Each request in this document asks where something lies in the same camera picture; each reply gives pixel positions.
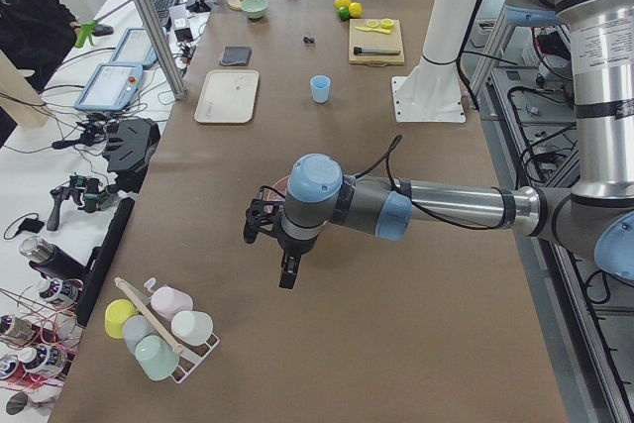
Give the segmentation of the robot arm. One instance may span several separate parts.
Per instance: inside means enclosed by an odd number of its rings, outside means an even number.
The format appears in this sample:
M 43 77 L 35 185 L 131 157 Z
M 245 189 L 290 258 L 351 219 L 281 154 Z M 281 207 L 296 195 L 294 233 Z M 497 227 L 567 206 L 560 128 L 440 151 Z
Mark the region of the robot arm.
M 332 158 L 299 158 L 274 200 L 253 199 L 243 237 L 274 238 L 279 284 L 292 288 L 301 258 L 327 224 L 397 241 L 413 220 L 511 229 L 560 246 L 624 279 L 633 276 L 633 0 L 506 0 L 522 25 L 570 33 L 575 120 L 570 187 L 516 190 L 409 180 L 370 170 L 345 174 Z

